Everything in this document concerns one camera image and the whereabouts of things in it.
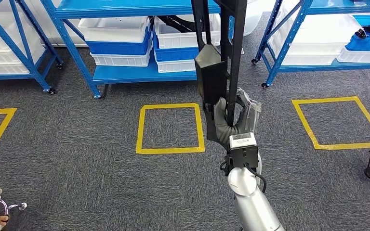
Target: white object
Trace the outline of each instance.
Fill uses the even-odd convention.
[[[157,62],[159,73],[195,71],[195,60],[179,60],[179,61],[164,61]]]
[[[276,18],[275,26],[278,25],[289,12],[290,10],[281,7],[280,13]],[[280,27],[279,32],[283,39],[287,38],[287,35],[294,24],[297,12],[298,10]],[[351,37],[359,29],[361,29],[361,25],[349,14],[308,15],[297,31],[293,43],[349,43]]]
[[[178,15],[178,17],[193,22],[193,15]],[[219,46],[221,43],[221,18],[218,13],[210,14],[211,21],[211,39],[212,44]],[[159,48],[181,48],[181,47],[197,47],[197,35],[195,32],[181,33],[177,29],[167,26],[163,21],[154,17],[155,33],[158,37]],[[202,33],[203,40],[206,42],[206,34]]]
[[[30,27],[25,27],[25,35],[30,35],[33,33],[33,29]],[[24,55],[27,57],[26,51],[24,49],[22,40],[14,40],[16,45],[22,50]],[[36,63],[38,59],[42,56],[45,48],[40,43],[40,37],[29,37],[28,46],[30,53],[32,55],[33,61]],[[15,55],[15,53],[10,49],[6,43],[0,38],[0,64],[18,64],[20,60]]]
[[[268,41],[269,46],[278,57],[283,43],[278,43],[272,36]],[[332,61],[339,55],[339,52],[332,53],[291,53],[287,52],[282,65],[330,65]]]
[[[278,31],[269,39],[276,44],[278,55],[281,46],[284,44],[285,37],[283,37]],[[340,54],[343,47],[348,44],[349,41],[337,41],[337,42],[323,42],[323,41],[309,41],[306,42],[298,41],[290,44],[288,54]]]
[[[34,63],[43,55],[45,48],[40,45],[41,49],[36,49],[31,53]],[[0,63],[0,75],[24,75],[29,74],[29,70],[20,60],[13,63]]]
[[[251,34],[259,24],[264,10],[263,1],[266,0],[248,0],[243,36]]]
[[[22,38],[19,34],[18,27],[16,25],[16,22],[14,20],[7,19],[8,13],[0,13],[0,24],[5,30],[5,32],[11,37],[11,39],[14,41],[16,45],[22,50],[23,54],[26,55],[25,48],[22,43]],[[22,22],[22,26],[25,32],[25,36],[28,42],[28,45],[34,44],[36,42],[36,39],[40,39],[36,31],[28,24],[26,23],[26,19],[20,15],[20,19]],[[3,39],[0,37],[0,51],[8,51],[10,50],[10,47],[3,41]]]
[[[83,18],[78,28],[86,41],[111,41],[141,43],[148,16],[116,18]]]
[[[29,71],[22,64],[0,64],[0,75],[22,75],[29,74]]]
[[[370,51],[349,51],[344,47],[337,60],[349,63],[370,63]]]
[[[103,66],[138,66],[145,67],[149,63],[149,55],[152,49],[152,37],[148,41],[148,49],[145,55],[119,55],[119,54],[91,54],[96,65]]]
[[[36,63],[45,51],[45,48],[40,44],[40,40],[36,43],[30,44],[30,53],[33,58],[33,62]],[[0,64],[16,64],[20,60],[12,50],[0,51]]]

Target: storage rack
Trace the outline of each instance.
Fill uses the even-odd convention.
[[[47,39],[46,35],[44,34],[42,28],[39,26],[37,20],[33,16],[32,12],[24,2],[24,0],[9,0],[11,4],[11,9],[13,11],[13,15],[17,24],[17,27],[19,29],[19,34],[22,39],[23,46],[26,50],[26,56],[23,54],[23,52],[19,49],[19,47],[15,44],[15,42],[11,39],[11,37],[6,33],[6,31],[3,29],[3,27],[0,25],[0,37],[5,41],[5,43],[12,49],[14,54],[19,58],[19,60],[22,62],[22,64],[28,69],[29,74],[16,74],[16,75],[0,75],[0,80],[3,79],[27,79],[27,78],[34,78],[43,88],[43,91],[48,92],[50,94],[55,94],[55,89],[52,89],[51,86],[46,82],[45,78],[47,76],[47,73],[50,70],[50,67],[52,66],[53,62],[56,60],[57,67],[59,69],[62,69],[63,67],[63,61],[60,58],[60,56],[57,54],[57,52],[54,50],[53,46]],[[34,60],[32,58],[29,46],[27,44],[27,39],[25,37],[25,32],[23,30],[23,26],[19,17],[19,12],[16,8],[16,2],[21,7],[22,11],[25,13],[26,17],[29,19],[31,24],[33,25],[34,29],[39,34],[40,38],[45,44],[45,52],[43,55],[38,59],[36,64],[34,63]],[[50,52],[51,58],[49,62],[47,63],[46,67],[43,70],[43,73],[41,74],[38,71],[38,67],[42,63],[44,57],[46,56],[47,52]]]
[[[336,13],[370,13],[370,0],[364,0],[362,4],[354,4],[354,0],[301,0],[290,13],[286,15],[283,20],[274,26],[276,16],[279,12],[283,0],[277,0],[273,8],[270,20],[265,29],[262,41],[256,57],[252,60],[256,64],[261,58],[269,71],[269,76],[265,83],[262,84],[263,89],[272,85],[274,78],[278,72],[298,72],[298,71],[335,71],[335,70],[359,70],[370,69],[370,63],[341,63],[335,59],[331,65],[281,65],[289,50],[289,44],[294,40],[301,23],[304,21],[306,15],[312,14],[336,14]],[[295,11],[299,10],[294,24],[281,48],[280,54],[276,58],[272,48],[267,43],[269,38],[293,15]],[[270,65],[265,56],[265,49],[268,49],[271,58],[274,60],[273,66]]]
[[[195,71],[158,73],[158,67],[153,55],[150,55],[148,67],[97,66],[94,74],[91,75],[64,25],[69,26],[84,40],[84,36],[68,19],[192,14],[191,0],[63,0],[57,8],[51,0],[40,1],[62,36],[95,98],[101,97],[97,85],[196,80]],[[220,11],[219,6],[213,0],[209,0],[209,7],[210,13],[219,13]]]

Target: floor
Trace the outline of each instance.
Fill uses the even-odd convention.
[[[370,70],[279,74],[262,90],[263,62],[250,63],[268,14],[244,39],[239,85],[263,104],[257,140],[267,198],[289,231],[370,231],[368,149],[315,150],[292,99],[358,96],[370,113]],[[91,71],[93,60],[80,50]],[[201,103],[195,82],[113,85],[94,100],[67,50],[48,81],[0,81],[0,108],[17,108],[0,139],[0,187],[28,208],[11,216],[11,231],[235,231],[240,226],[224,151],[136,154],[144,104]],[[319,143],[370,142],[370,123],[353,102],[307,104],[302,111]],[[144,148],[197,144],[193,111],[146,112]]]

